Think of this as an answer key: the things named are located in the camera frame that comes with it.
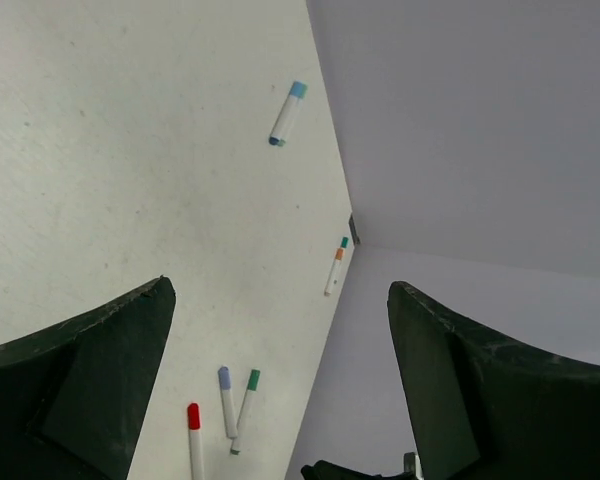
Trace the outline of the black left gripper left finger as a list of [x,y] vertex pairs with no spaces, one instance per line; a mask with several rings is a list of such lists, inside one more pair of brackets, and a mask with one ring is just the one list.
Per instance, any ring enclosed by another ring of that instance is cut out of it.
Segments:
[[128,476],[176,305],[158,277],[0,345],[0,479]]

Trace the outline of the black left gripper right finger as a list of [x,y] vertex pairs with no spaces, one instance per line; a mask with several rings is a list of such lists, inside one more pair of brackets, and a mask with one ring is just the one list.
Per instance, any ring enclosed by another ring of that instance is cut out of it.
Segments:
[[600,479],[600,366],[528,345],[405,282],[388,316],[427,479]]

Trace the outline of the red cap marker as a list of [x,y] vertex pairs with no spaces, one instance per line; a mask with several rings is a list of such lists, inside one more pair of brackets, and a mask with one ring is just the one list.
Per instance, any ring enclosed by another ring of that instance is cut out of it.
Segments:
[[190,467],[193,480],[204,480],[204,455],[201,430],[200,408],[197,403],[190,403],[187,407],[187,420],[189,431]]

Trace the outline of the lavender cap marker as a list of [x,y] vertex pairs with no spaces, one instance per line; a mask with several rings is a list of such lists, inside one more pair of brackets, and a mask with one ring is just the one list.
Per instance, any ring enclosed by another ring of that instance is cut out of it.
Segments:
[[238,436],[237,416],[233,401],[233,391],[230,371],[227,366],[221,366],[218,370],[219,388],[223,409],[226,436],[235,439]]

